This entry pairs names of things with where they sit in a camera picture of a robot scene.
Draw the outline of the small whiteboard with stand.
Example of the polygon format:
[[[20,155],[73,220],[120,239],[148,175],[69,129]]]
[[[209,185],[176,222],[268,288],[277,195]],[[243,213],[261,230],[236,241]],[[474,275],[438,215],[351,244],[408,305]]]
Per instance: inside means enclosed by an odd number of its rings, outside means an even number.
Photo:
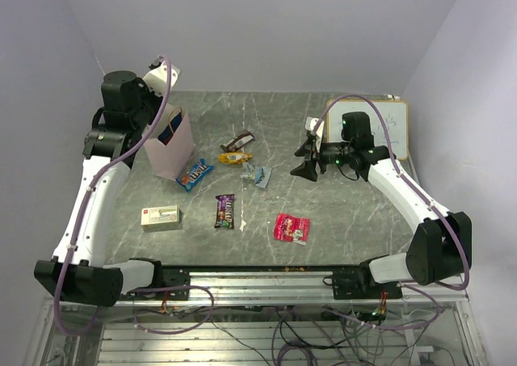
[[[325,142],[340,142],[342,140],[342,115],[353,111],[363,111],[368,114],[375,146],[391,145],[399,160],[406,160],[409,156],[409,107],[401,100],[373,100],[372,101],[385,122],[389,134],[387,141],[384,129],[378,115],[372,107],[362,99],[344,99],[337,102],[326,114]]]

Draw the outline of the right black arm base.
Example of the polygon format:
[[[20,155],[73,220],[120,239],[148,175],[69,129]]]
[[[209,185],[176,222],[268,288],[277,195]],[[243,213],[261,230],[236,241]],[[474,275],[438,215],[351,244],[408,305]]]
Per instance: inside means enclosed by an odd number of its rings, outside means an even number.
[[[331,287],[335,300],[388,300],[402,299],[397,282],[378,283],[370,270],[361,266],[340,267],[331,275],[324,276],[322,283]]]

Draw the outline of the red candy packet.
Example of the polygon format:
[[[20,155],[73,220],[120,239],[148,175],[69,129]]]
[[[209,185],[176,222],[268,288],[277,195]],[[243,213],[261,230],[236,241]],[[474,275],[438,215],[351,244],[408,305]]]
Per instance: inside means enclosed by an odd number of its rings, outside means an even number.
[[[280,213],[275,219],[274,239],[305,246],[308,241],[310,219]]]

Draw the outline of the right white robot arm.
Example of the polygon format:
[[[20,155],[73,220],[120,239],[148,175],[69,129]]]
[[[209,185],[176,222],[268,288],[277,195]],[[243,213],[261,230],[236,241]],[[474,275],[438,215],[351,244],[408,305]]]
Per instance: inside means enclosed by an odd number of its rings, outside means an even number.
[[[367,113],[353,111],[342,116],[342,140],[322,142],[316,118],[305,123],[307,138],[295,152],[303,162],[293,176],[317,181],[329,165],[349,166],[357,179],[377,188],[409,225],[413,238],[405,253],[374,258],[357,276],[357,291],[375,297],[385,283],[414,281],[420,285],[446,284],[472,266],[472,222],[464,212],[451,212],[429,196],[404,170],[385,145],[375,145]]]

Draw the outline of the blue Burts chips bag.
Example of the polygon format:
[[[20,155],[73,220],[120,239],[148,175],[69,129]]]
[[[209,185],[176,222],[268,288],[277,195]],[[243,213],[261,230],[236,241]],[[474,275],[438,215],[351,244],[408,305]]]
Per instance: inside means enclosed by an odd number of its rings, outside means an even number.
[[[179,125],[182,123],[182,120],[183,117],[181,112],[176,114],[175,116],[172,116],[167,126],[158,135],[158,140],[162,144],[167,145],[174,136],[177,129],[179,128]]]

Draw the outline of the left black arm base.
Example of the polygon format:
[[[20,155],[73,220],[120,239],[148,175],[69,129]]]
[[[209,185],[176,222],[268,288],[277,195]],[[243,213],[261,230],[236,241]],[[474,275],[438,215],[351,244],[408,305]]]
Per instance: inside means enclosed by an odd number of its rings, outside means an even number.
[[[162,274],[150,285],[143,287],[143,292],[131,290],[121,294],[120,301],[143,301],[163,299],[168,295],[170,301],[186,301],[189,290],[185,287],[191,284],[190,272],[185,268],[164,266]]]

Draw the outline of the pink paper bag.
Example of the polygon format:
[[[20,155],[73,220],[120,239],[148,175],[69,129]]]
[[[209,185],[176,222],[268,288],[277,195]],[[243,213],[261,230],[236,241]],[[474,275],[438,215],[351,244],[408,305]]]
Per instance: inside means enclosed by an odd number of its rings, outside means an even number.
[[[182,113],[182,123],[167,145],[158,140],[158,135],[167,126],[170,118]],[[166,105],[158,126],[144,143],[145,152],[149,158],[154,175],[164,179],[177,179],[187,164],[193,149],[194,141],[191,133],[191,122],[185,108]]]

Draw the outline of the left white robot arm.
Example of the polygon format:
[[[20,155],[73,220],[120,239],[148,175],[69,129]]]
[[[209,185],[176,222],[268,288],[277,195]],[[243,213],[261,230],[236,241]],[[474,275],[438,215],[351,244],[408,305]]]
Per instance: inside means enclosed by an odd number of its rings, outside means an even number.
[[[113,306],[137,289],[147,299],[165,287],[162,265],[152,259],[105,263],[116,200],[144,137],[156,128],[178,70],[161,63],[143,78],[131,71],[106,74],[103,106],[84,139],[81,184],[65,232],[51,259],[36,262],[34,276],[56,302]]]

